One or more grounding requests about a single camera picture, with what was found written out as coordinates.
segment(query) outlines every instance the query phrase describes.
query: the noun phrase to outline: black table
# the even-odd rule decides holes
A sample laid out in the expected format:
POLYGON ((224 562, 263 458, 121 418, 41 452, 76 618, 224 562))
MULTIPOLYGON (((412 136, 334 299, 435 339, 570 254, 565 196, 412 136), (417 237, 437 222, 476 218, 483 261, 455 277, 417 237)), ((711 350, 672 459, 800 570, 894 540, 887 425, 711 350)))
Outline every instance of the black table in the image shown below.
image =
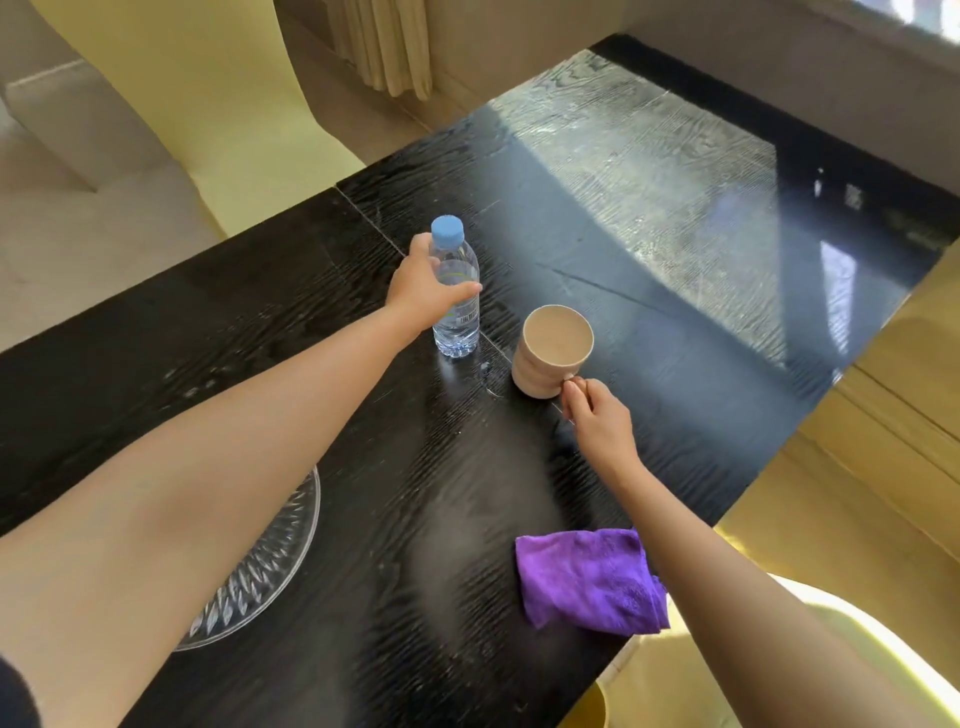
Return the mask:
POLYGON ((0 355, 8 530, 374 310, 435 215, 479 255, 476 355, 424 334, 398 358, 320 464, 300 573, 173 656, 126 725, 554 725, 623 640, 534 631, 514 538, 627 520, 557 409, 513 388, 524 316, 588 316, 585 374, 713 523, 960 233, 943 191, 635 41, 594 50, 0 355))

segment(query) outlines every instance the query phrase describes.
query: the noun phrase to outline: purple microfiber towel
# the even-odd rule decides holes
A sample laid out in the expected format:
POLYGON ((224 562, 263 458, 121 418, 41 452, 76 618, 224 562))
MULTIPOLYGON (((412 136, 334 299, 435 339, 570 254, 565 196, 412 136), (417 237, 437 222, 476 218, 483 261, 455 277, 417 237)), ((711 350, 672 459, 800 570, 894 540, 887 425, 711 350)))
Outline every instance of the purple microfiber towel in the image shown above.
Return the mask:
POLYGON ((670 626, 666 590, 634 530, 563 531, 516 539, 527 618, 564 619, 597 632, 650 635, 670 626))

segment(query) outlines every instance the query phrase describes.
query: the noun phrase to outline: right hand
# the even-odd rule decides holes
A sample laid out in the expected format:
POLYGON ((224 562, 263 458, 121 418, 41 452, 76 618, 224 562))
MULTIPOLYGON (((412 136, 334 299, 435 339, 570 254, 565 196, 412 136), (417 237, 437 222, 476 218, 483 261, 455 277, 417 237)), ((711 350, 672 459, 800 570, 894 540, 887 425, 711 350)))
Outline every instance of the right hand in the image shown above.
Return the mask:
POLYGON ((576 376, 564 382, 561 400, 564 416, 576 427, 580 452, 609 487, 630 470, 643 467, 636 454, 630 410, 606 384, 576 376))
POLYGON ((430 233, 414 235, 410 254, 394 271, 387 291, 387 307, 395 309, 411 327, 411 339, 440 321, 451 306, 476 296, 483 286, 475 281, 444 285, 434 268, 440 263, 430 257, 430 233))

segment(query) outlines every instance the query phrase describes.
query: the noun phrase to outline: black sleeve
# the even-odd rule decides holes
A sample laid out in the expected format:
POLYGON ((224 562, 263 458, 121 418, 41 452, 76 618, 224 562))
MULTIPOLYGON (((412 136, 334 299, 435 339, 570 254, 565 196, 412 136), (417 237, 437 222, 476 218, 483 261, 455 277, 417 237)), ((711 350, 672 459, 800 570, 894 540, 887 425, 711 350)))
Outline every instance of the black sleeve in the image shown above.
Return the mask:
POLYGON ((40 728, 30 688, 20 673, 0 657, 0 728, 40 728))

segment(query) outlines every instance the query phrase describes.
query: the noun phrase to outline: wooden cup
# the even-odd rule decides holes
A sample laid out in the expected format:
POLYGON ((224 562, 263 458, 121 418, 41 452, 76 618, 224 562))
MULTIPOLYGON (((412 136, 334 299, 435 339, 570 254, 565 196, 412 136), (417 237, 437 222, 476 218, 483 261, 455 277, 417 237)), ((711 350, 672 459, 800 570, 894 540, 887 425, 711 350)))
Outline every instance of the wooden cup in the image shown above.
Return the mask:
POLYGON ((593 351, 593 329, 565 305, 544 305, 527 316, 511 375, 527 397, 549 400, 576 375, 593 351))

